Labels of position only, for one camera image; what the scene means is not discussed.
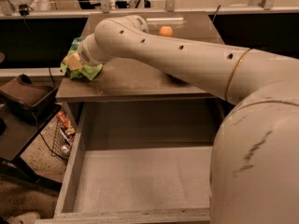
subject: shoe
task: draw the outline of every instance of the shoe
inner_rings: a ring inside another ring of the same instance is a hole
[[[7,222],[9,224],[35,224],[37,219],[40,219],[40,215],[37,212],[28,212],[16,217],[10,217]]]

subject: floor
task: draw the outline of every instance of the floor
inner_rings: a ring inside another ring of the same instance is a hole
[[[163,6],[164,0],[152,0],[153,5]],[[187,0],[182,0],[182,7],[190,5]],[[228,0],[197,0],[197,6],[216,6],[219,2],[225,3]],[[285,3],[286,0],[278,0],[278,3]],[[286,5],[298,5],[299,0],[288,0],[290,3]],[[233,0],[230,6],[246,5],[248,0]],[[72,10],[80,9],[77,0],[50,0],[51,10]],[[43,131],[46,141],[50,146],[53,144],[55,135],[56,118]],[[47,149],[41,137],[33,142],[22,157],[27,161],[37,173],[48,178],[53,178],[57,181],[63,181],[64,171],[66,168],[65,162],[54,157]],[[0,175],[0,216],[7,218],[16,216],[28,211],[37,211],[42,218],[51,218],[54,215],[55,205],[59,193],[38,188],[34,185],[24,183],[22,181],[8,178]]]

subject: orange ball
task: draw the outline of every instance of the orange ball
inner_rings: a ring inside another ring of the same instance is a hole
[[[159,35],[172,37],[173,36],[172,28],[170,26],[161,27],[159,30]]]

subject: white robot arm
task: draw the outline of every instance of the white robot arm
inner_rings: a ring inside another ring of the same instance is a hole
[[[139,16],[106,19],[78,53],[88,64],[136,59],[236,105],[213,147],[212,224],[298,221],[299,61],[147,31]]]

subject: black panel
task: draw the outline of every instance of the black panel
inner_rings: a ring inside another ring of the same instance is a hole
[[[299,58],[299,14],[217,15],[214,24],[227,45]]]
[[[86,20],[0,20],[0,52],[6,54],[0,68],[59,67]]]

